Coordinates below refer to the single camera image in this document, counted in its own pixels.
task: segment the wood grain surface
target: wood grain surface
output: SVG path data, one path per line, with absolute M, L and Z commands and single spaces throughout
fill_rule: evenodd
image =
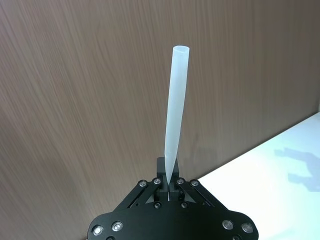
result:
M 190 47 L 186 179 L 315 113 L 319 12 L 318 0 L 0 0 L 0 238 L 82 240 L 155 176 L 175 45 Z

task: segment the white table surface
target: white table surface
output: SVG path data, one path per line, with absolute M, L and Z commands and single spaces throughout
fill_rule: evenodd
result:
M 259 240 L 320 240 L 320 112 L 199 180 Z

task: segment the screw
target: screw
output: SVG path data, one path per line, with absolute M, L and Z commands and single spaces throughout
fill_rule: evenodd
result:
M 188 207 L 188 203 L 186 203 L 186 202 L 181 203 L 181 207 L 183 209 L 186 209 Z
M 154 206 L 155 209 L 159 209 L 159 208 L 161 208 L 161 203 L 160 202 L 156 202 L 153 206 Z
M 156 178 L 155 180 L 153 180 L 153 183 L 154 184 L 160 184 L 161 183 L 161 180 L 159 178 Z
M 191 182 L 191 185 L 192 186 L 198 186 L 199 185 L 199 182 L 197 181 L 197 180 L 193 180 L 192 182 Z
M 231 230 L 231 229 L 234 228 L 234 224 L 230 220 L 223 220 L 222 221 L 222 226 L 227 230 Z
M 232 237 L 232 240 L 241 240 L 241 237 L 239 235 L 234 235 Z
M 140 187 L 144 187 L 146 185 L 147 185 L 147 182 L 145 180 L 142 180 L 141 182 L 139 182 Z
M 102 234 L 104 228 L 102 226 L 95 226 L 92 230 L 93 235 L 98 236 Z
M 114 231 L 114 232 L 118 232 L 118 231 L 120 231 L 122 228 L 123 228 L 123 224 L 122 224 L 122 222 L 120 222 L 120 221 L 115 221 L 113 224 L 112 224 L 112 226 L 111 226 L 111 229 L 112 229 L 112 231 Z
M 251 226 L 250 223 L 244 223 L 241 225 L 241 227 L 242 227 L 242 230 L 248 234 L 250 234 L 254 231 L 254 228 Z
M 182 178 L 179 178 L 177 181 L 176 181 L 176 183 L 177 184 L 183 184 L 185 181 L 182 179 Z

